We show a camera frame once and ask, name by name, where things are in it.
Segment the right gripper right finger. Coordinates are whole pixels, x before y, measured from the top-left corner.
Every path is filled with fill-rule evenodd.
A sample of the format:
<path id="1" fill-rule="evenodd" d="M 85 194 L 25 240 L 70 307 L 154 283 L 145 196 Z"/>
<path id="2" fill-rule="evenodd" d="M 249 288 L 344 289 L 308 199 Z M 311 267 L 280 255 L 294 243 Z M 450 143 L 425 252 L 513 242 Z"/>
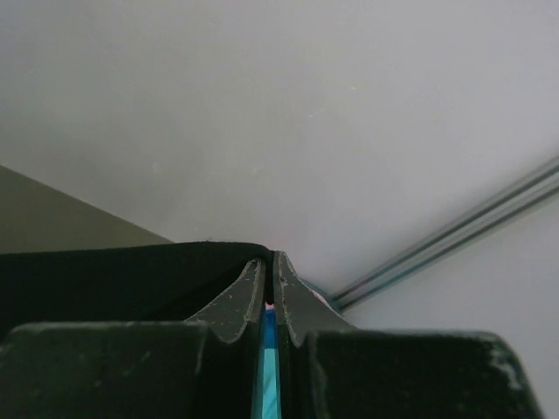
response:
<path id="1" fill-rule="evenodd" d="M 508 344 L 487 332 L 371 331 L 347 322 L 273 258 L 285 418 L 540 418 Z"/>

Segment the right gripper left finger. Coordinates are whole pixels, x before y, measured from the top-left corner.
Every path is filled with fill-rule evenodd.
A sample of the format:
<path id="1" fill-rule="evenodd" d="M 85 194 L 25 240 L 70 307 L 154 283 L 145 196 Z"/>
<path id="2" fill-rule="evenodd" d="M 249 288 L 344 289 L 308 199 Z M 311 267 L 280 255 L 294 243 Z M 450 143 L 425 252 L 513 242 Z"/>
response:
<path id="1" fill-rule="evenodd" d="M 28 323 L 1 346 L 4 418 L 258 418 L 266 264 L 181 321 Z"/>

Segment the black t shirt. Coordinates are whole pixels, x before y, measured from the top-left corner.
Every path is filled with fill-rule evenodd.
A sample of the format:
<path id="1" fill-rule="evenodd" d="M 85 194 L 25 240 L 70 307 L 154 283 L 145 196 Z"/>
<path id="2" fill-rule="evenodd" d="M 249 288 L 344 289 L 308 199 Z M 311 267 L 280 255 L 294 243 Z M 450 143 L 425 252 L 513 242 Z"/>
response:
<path id="1" fill-rule="evenodd" d="M 1 334 L 31 322 L 186 319 L 231 285 L 260 244 L 195 242 L 1 256 Z"/>

